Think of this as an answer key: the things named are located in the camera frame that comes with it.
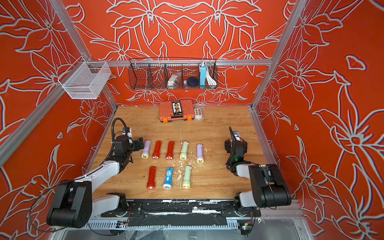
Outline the red flashlight front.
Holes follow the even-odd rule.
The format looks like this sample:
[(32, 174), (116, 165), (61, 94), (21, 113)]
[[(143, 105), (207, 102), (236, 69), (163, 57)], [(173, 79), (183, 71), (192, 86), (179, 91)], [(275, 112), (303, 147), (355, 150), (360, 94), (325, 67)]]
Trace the red flashlight front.
[(149, 190), (154, 189), (156, 187), (156, 183), (155, 183), (156, 170), (157, 168), (155, 166), (151, 166), (149, 169), (149, 176), (148, 176), (148, 182), (147, 182), (147, 189)]

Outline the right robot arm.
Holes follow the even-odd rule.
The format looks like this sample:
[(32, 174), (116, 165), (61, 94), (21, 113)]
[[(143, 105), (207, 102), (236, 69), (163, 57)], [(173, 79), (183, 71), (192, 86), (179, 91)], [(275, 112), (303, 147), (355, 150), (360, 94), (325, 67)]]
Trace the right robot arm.
[(227, 170), (237, 177), (249, 179), (252, 188), (235, 195), (235, 210), (289, 206), (292, 196), (278, 165), (260, 165), (245, 160), (248, 143), (239, 132), (232, 128), (229, 131), (231, 138), (225, 141), (225, 150), (230, 154), (226, 162)]

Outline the blue flashlight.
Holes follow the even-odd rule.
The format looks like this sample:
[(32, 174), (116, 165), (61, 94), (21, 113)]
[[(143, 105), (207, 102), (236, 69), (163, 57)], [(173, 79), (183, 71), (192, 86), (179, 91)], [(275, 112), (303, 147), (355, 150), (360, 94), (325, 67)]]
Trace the blue flashlight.
[(172, 188), (173, 168), (167, 168), (165, 182), (163, 184), (164, 190), (170, 190)]

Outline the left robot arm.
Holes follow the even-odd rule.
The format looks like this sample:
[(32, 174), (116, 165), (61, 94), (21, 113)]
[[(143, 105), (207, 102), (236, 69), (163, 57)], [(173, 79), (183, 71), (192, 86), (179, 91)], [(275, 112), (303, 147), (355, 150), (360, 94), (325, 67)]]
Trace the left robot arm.
[(111, 126), (112, 146), (106, 159), (97, 168), (72, 181), (58, 184), (46, 218), (49, 226), (80, 229), (90, 218), (106, 212), (117, 217), (124, 217), (130, 212), (123, 193), (109, 193), (106, 197), (93, 199), (93, 192), (133, 162), (133, 152), (144, 148), (143, 138), (134, 140), (131, 128), (126, 124), (123, 126), (124, 131), (120, 136), (116, 135), (115, 126)]

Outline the purple flashlight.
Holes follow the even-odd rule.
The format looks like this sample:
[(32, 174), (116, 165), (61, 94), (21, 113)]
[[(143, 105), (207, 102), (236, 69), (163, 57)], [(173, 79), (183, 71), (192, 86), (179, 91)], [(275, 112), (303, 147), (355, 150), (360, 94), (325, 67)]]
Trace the purple flashlight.
[(198, 144), (197, 145), (197, 163), (202, 164), (204, 163), (204, 155), (203, 155), (203, 145)]
[(151, 141), (150, 140), (146, 140), (144, 142), (144, 148), (143, 148), (143, 152), (141, 154), (141, 158), (142, 159), (148, 159), (149, 158), (149, 151), (150, 151), (150, 145), (151, 145)]

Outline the green flashlight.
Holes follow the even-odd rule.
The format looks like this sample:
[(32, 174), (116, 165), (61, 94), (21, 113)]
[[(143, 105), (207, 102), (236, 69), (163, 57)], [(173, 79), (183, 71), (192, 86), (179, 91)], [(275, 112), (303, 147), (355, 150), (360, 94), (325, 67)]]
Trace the green flashlight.
[(185, 167), (185, 173), (184, 173), (184, 179), (182, 182), (182, 188), (184, 188), (184, 189), (189, 189), (191, 187), (191, 172), (192, 172), (192, 167), (186, 166)]
[(181, 150), (181, 153), (180, 153), (180, 160), (187, 160), (188, 158), (188, 147), (189, 147), (189, 142), (187, 141), (184, 141), (183, 142), (183, 145), (182, 145), (182, 150)]

